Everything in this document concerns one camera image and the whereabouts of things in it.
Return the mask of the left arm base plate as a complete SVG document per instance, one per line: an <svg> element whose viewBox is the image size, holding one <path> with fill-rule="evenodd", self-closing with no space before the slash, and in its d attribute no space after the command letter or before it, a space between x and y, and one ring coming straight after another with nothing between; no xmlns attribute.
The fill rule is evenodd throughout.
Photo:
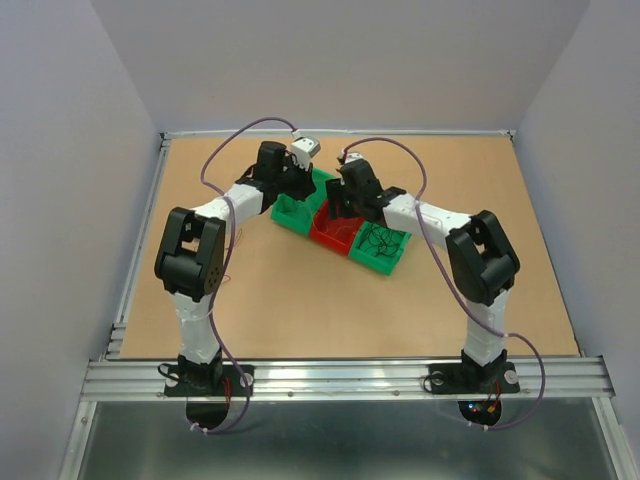
<svg viewBox="0 0 640 480"><path fill-rule="evenodd" d="M158 373L165 381L164 395L174 398L235 397L253 394L253 365L241 365L241 375L231 364L218 364L216 368L188 367L161 363Z"/></svg>

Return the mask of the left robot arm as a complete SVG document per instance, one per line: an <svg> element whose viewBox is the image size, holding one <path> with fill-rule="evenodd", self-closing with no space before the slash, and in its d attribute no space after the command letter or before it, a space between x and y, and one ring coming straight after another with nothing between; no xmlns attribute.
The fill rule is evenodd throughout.
<svg viewBox="0 0 640 480"><path fill-rule="evenodd" d="M229 389L222 342L212 326L214 299L233 249L226 238L280 195L302 201L315 193L312 159L320 149L312 137L299 136L290 145L264 141L256 161L229 190L204 205L169 212L154 274L173 301L182 346L174 365L158 368L167 396L208 396Z"/></svg>

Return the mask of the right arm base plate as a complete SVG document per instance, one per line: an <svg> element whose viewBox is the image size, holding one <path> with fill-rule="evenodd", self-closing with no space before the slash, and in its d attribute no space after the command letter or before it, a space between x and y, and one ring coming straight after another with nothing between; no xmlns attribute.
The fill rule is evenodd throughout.
<svg viewBox="0 0 640 480"><path fill-rule="evenodd" d="M515 394L521 391L515 365L506 362L497 369L476 369L462 363L430 365L426 377L428 388L434 395L482 395L496 393Z"/></svg>

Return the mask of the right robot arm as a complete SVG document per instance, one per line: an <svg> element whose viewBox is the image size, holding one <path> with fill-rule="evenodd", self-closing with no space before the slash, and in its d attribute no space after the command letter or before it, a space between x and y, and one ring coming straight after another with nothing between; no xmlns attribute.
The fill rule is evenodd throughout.
<svg viewBox="0 0 640 480"><path fill-rule="evenodd" d="M355 158L326 182L329 216L362 217L391 230L422 235L438 269L467 316L459 363L430 374L434 393L480 393L500 380L506 303L520 261L497 217L435 207L399 187L384 188L369 162Z"/></svg>

